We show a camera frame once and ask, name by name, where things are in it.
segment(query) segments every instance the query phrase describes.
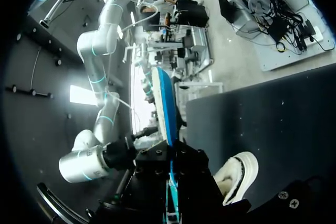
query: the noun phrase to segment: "wall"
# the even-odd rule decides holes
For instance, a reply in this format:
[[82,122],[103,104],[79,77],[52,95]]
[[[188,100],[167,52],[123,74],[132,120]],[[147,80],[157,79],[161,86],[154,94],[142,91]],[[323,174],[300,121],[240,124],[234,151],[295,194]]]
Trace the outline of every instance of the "wall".
[[[50,0],[31,15],[39,21],[54,1]],[[58,14],[67,5],[63,4]],[[48,31],[77,53],[76,42],[79,34],[97,29],[97,18],[102,6],[102,1],[78,0],[55,20]],[[87,15],[92,22],[84,28],[82,24]],[[125,15],[121,27],[129,23],[130,17]],[[110,90],[120,90],[121,98],[127,100],[129,64],[121,62],[124,47],[124,41],[118,43],[111,64],[111,73],[115,76],[121,73],[124,87],[111,86]],[[20,89],[30,89],[30,79],[38,49],[39,45],[25,36],[14,46],[5,67],[4,81],[7,87],[15,84]],[[98,112],[95,106],[69,102],[71,84],[90,89],[83,64],[75,64],[67,58],[62,58],[62,65],[56,67],[55,56],[42,49],[36,65],[33,89],[41,93],[51,92],[55,97],[46,99],[4,91],[5,133],[11,150],[10,155],[13,156],[16,165],[16,172],[21,176],[30,194],[41,201],[36,185],[44,182],[65,204],[84,215],[86,208],[95,210],[98,206],[97,200],[105,196],[111,185],[115,185],[115,173],[106,179],[70,184],[59,172],[60,157],[71,150],[73,141],[80,131],[92,130]],[[114,139],[123,135],[120,129],[123,132],[130,130],[129,109],[123,105],[120,105],[120,108],[113,130]],[[68,113],[71,114],[71,119],[67,118]]]
[[[38,45],[23,38],[11,53],[5,84],[29,90]],[[92,129],[98,109],[92,105],[69,102],[70,85],[89,89],[82,65],[63,60],[54,64],[53,55],[42,50],[36,65],[33,88],[54,94],[54,99],[24,94],[4,94],[4,116],[7,139],[17,171],[28,190],[39,198],[36,185],[44,182],[62,201],[83,215],[85,208],[95,209],[113,181],[100,179],[69,184],[61,176],[58,160],[68,153],[76,135]]]

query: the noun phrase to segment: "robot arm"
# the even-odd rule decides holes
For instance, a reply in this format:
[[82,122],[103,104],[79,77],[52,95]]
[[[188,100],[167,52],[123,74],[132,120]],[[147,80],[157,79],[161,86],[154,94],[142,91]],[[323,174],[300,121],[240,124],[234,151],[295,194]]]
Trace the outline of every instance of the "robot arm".
[[114,118],[119,107],[119,95],[107,90],[108,77],[102,61],[105,55],[113,57],[117,46],[117,26],[129,1],[107,0],[99,17],[98,29],[83,33],[78,38],[78,54],[84,63],[97,98],[97,105],[101,110],[97,115],[93,132],[90,130],[80,132],[71,153],[59,161],[60,172],[70,183],[107,176],[109,170],[116,167],[116,157],[120,161],[124,160],[120,155],[134,149],[131,147],[132,143],[126,141],[127,150],[119,151],[116,155],[114,149],[119,143],[115,141],[110,143]]

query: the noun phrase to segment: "person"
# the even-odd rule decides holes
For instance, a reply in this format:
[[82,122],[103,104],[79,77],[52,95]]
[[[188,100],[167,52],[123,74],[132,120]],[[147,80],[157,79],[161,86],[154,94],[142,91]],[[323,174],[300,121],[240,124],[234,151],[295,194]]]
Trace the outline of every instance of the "person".
[[242,200],[247,189],[255,181],[258,171],[258,160],[251,152],[241,152],[229,158],[214,175],[224,196],[223,205]]
[[[198,2],[193,0],[157,0],[154,1],[152,5],[154,5],[158,9],[161,16],[165,16],[167,13],[173,12],[174,5],[177,3],[198,5]],[[144,5],[140,8],[140,12],[141,13],[155,12],[156,11],[155,7]]]

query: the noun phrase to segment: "metal frame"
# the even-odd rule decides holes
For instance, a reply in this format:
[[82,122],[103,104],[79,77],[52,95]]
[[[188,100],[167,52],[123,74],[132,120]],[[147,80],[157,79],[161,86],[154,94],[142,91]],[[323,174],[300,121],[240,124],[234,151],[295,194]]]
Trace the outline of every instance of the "metal frame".
[[180,87],[218,87],[219,93],[224,92],[224,86],[222,82],[177,82],[175,83],[175,101],[176,106],[180,109],[181,112],[181,104],[180,104]]

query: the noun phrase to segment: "power strip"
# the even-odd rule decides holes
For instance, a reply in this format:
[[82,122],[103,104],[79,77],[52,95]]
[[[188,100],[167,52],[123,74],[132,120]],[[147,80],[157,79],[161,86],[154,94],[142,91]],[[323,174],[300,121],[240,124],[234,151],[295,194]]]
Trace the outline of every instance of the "power strip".
[[304,39],[304,42],[306,43],[307,47],[316,44],[317,43],[316,41],[318,41],[318,42],[323,41],[323,35],[322,35],[319,27],[314,26],[314,30],[315,30],[316,34],[312,36],[315,39],[313,42],[310,41],[310,38]]

